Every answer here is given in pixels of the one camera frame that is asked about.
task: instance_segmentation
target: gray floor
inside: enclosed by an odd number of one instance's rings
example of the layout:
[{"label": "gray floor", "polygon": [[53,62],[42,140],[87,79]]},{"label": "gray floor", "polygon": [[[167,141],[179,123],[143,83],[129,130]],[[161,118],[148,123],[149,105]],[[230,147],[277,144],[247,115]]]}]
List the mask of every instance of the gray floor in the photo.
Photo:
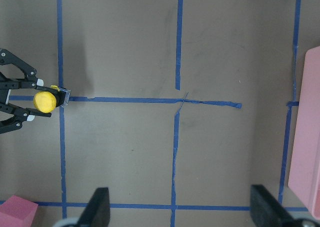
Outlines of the gray floor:
[{"label": "gray floor", "polygon": [[[101,186],[110,189],[110,227],[254,226],[250,185],[263,184],[283,197],[293,215],[308,216],[287,187],[298,112],[293,106],[287,119],[287,103],[295,101],[295,8],[296,0],[183,0],[181,90],[176,90],[178,0],[62,0],[59,46],[57,0],[0,0],[1,47],[35,67],[47,86],[63,82],[73,96],[64,112],[56,109],[51,118],[37,117],[1,135],[0,199],[19,195],[40,202],[33,227],[51,226],[63,213],[78,216]],[[320,46],[319,12],[319,0],[301,1],[296,100],[305,53]],[[180,99],[186,93],[187,99],[242,103],[242,108],[184,103],[174,204],[180,103],[140,98]],[[12,103],[32,106],[25,96],[34,92],[12,94],[22,96]],[[194,210],[183,210],[186,206]]]}]

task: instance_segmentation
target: pink box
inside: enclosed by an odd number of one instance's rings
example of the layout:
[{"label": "pink box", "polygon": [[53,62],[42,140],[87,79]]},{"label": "pink box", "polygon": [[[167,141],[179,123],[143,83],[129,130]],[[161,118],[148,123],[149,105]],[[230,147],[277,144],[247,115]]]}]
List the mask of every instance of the pink box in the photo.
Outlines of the pink box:
[{"label": "pink box", "polygon": [[320,219],[320,47],[305,55],[289,187]]},{"label": "pink box", "polygon": [[0,205],[0,227],[30,227],[38,205],[13,195]]}]

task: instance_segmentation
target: vertical blue tape strip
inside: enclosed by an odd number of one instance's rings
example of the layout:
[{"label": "vertical blue tape strip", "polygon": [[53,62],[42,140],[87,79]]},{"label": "vertical blue tape strip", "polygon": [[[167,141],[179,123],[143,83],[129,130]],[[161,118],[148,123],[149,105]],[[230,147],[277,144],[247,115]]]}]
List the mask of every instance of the vertical blue tape strip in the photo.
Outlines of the vertical blue tape strip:
[{"label": "vertical blue tape strip", "polygon": [[181,40],[182,40],[182,14],[184,0],[178,0],[177,23],[176,23],[176,50],[175,50],[175,88],[180,90],[181,68]]},{"label": "vertical blue tape strip", "polygon": [[286,178],[286,169],[287,169],[287,159],[288,159],[288,148],[289,148],[289,138],[290,138],[290,126],[291,126],[291,115],[292,107],[288,107],[288,112],[286,114],[285,122],[285,132],[284,132],[284,141],[283,141],[283,153],[282,153],[282,164],[281,164],[281,175],[280,175],[280,185],[278,193],[278,201],[282,204],[284,197],[284,187],[285,187],[285,178]]},{"label": "vertical blue tape strip", "polygon": [[171,220],[170,227],[175,227],[176,222],[176,160],[179,144],[179,121],[180,121],[180,109],[174,116],[174,130],[173,130],[173,156],[172,156],[172,184],[171,184]]},{"label": "vertical blue tape strip", "polygon": [[297,100],[297,56],[299,48],[301,0],[295,0],[294,30],[293,30],[293,101]]},{"label": "vertical blue tape strip", "polygon": [[[56,0],[57,13],[57,49],[58,49],[58,82],[64,86],[63,77],[63,29],[62,29],[62,0]],[[62,107],[59,109],[60,122],[60,162],[61,162],[61,199],[62,218],[67,218],[67,186],[66,186],[66,143],[65,143],[65,112]]]}]

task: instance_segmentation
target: yellow cap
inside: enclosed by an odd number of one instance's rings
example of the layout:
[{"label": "yellow cap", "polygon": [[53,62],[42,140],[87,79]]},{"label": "yellow cap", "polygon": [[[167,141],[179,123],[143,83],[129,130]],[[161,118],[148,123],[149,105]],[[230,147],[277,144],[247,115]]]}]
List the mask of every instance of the yellow cap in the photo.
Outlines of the yellow cap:
[{"label": "yellow cap", "polygon": [[40,91],[35,94],[33,104],[37,110],[43,113],[50,113],[56,108],[57,99],[48,91]]}]

